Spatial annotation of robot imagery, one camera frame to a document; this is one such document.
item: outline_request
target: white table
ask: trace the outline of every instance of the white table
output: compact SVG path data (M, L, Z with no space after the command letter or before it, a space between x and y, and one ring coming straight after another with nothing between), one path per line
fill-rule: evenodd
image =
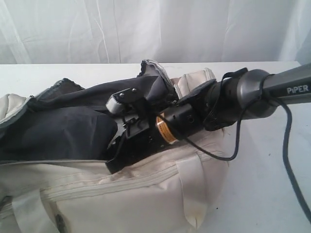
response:
M163 64L170 78L209 67L219 80L242 67L278 73L298 62ZM83 87L135 77L139 64L0 65L0 96L35 95L67 77ZM311 105L291 106L293 127L290 161L311 206ZM230 163L218 209L210 213L200 232L205 233L309 233L306 220L282 161L286 115L282 109L269 118L242 123L238 157ZM234 149L235 125L226 129L225 151Z

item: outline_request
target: bag strap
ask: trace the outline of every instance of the bag strap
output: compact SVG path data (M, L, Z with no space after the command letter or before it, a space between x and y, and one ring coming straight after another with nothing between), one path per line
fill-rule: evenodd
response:
M183 193L184 214L187 221L198 229L207 212L206 181L200 157L176 162Z
M43 206L39 189L13 197L12 208L22 233L59 233Z

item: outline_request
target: canvas bag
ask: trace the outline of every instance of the canvas bag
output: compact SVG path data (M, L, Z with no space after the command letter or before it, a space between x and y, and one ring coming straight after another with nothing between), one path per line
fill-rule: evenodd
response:
M209 69L184 75L179 97L214 78ZM223 132L191 139L224 156ZM0 232L168 233L202 224L228 164L179 143L110 175L104 161L44 161L0 165Z

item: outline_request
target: white backdrop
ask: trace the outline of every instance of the white backdrop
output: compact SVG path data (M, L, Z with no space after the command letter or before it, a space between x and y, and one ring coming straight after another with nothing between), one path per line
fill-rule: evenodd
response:
M0 64L311 62L311 0L0 0Z

